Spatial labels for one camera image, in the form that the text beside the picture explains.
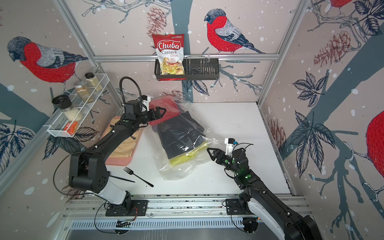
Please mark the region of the black trousers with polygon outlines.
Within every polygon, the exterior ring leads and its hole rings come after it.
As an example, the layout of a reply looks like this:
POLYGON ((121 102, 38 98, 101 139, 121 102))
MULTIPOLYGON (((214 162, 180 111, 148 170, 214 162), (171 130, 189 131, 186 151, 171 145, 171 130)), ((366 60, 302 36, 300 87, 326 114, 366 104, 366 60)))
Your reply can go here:
POLYGON ((155 125, 153 130, 158 134, 169 160, 197 148, 206 140, 204 127, 189 112, 155 125))

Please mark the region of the clear plastic vacuum bag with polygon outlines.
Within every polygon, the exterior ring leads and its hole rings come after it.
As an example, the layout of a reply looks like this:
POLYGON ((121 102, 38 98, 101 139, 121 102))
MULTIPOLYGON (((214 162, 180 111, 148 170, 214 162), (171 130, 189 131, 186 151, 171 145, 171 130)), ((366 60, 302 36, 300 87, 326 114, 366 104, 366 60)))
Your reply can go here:
POLYGON ((163 117, 149 123, 145 134, 152 147, 154 163, 166 181, 186 178, 198 165, 210 161, 208 148, 224 147, 224 139, 203 120, 198 105, 174 96, 150 102, 150 108, 164 108, 163 117))

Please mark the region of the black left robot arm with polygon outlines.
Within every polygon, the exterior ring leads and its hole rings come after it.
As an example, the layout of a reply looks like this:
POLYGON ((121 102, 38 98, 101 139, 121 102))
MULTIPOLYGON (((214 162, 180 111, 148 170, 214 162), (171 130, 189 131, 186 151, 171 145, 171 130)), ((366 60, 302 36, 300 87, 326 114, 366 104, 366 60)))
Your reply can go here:
POLYGON ((108 134, 85 151, 73 154, 70 160, 69 186, 93 193, 113 205, 123 204, 127 192, 109 180, 106 160, 141 126, 161 119, 167 112, 162 107, 150 109, 138 100, 126 102, 124 108, 121 119, 112 126, 108 134))

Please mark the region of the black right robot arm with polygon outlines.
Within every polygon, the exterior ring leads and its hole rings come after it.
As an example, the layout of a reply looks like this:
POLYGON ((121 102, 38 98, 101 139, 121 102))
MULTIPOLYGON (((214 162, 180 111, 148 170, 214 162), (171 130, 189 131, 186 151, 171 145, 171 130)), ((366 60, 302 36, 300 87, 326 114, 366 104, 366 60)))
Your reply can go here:
POLYGON ((215 148, 207 152, 215 163, 234 173, 234 181, 243 192, 239 195, 246 209, 259 217, 280 240, 321 240, 316 222, 301 216, 274 195, 249 166, 246 149, 234 150, 231 155, 215 148))

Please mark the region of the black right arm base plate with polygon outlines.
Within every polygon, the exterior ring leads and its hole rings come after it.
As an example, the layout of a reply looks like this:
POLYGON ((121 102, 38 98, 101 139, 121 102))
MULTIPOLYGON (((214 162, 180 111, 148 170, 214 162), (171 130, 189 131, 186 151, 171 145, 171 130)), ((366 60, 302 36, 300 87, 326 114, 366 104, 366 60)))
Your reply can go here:
POLYGON ((227 215, 253 215, 248 205, 240 199, 226 199, 224 201, 227 215))

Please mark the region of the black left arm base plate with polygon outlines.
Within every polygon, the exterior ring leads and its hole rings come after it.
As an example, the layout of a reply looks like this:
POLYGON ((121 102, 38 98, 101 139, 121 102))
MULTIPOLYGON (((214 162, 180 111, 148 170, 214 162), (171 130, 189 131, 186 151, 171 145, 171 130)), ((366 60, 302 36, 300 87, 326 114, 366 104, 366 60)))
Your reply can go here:
POLYGON ((148 200, 127 200, 121 205, 109 204, 106 217, 142 217, 146 215, 148 200))

